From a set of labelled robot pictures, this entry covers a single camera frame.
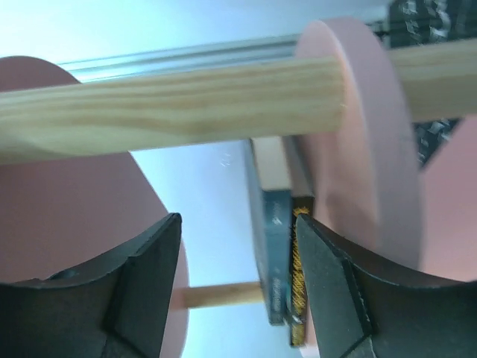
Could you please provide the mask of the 169-Storey Treehouse black book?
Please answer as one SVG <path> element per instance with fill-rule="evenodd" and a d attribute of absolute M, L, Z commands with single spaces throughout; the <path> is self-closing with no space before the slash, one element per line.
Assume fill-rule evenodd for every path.
<path fill-rule="evenodd" d="M 295 138 L 284 139 L 288 168 L 291 176 L 291 245 L 289 260 L 288 326 L 290 346 L 301 348 L 306 343 L 308 295 L 297 243 L 297 217 L 312 214 L 315 194 L 309 170 L 303 161 Z"/>

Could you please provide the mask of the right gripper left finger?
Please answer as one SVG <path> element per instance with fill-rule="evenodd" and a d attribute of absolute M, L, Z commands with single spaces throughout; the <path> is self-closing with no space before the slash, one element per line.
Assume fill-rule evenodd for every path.
<path fill-rule="evenodd" d="M 45 279 L 1 285 L 3 357 L 158 357 L 180 251 L 171 213 Z"/>

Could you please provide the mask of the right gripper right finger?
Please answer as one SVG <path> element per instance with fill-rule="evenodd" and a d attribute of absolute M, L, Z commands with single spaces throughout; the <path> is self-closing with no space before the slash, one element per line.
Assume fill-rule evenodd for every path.
<path fill-rule="evenodd" d="M 385 259 L 309 215 L 296 222 L 322 357 L 474 357 L 476 283 Z"/>

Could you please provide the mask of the Nineteen Eighty-Four blue book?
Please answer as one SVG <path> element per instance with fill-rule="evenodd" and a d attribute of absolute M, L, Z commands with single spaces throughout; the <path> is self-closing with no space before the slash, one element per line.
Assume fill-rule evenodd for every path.
<path fill-rule="evenodd" d="M 253 251 L 268 321 L 285 323 L 290 255 L 291 177 L 280 137 L 244 142 Z"/>

